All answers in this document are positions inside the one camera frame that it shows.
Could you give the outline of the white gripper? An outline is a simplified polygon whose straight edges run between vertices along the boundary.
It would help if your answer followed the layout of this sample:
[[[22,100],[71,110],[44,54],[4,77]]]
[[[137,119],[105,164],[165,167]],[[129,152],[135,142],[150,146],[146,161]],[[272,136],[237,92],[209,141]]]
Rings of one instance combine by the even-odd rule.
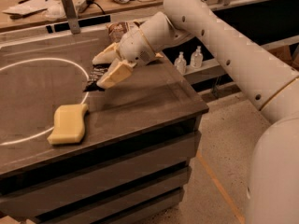
[[[143,32],[139,28],[133,28],[122,36],[119,44],[114,42],[93,57],[93,64],[111,63],[96,85],[109,89],[128,78],[133,73],[135,64],[147,65],[154,59],[155,52]]]

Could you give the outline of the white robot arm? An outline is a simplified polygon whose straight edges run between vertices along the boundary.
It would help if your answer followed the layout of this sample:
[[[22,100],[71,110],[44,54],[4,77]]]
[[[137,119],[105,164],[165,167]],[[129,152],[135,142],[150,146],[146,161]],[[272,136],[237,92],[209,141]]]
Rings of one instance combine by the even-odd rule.
[[[108,89],[134,66],[197,37],[270,122],[253,153],[246,224],[299,224],[299,72],[218,18],[204,0],[164,0],[163,11],[93,58]]]

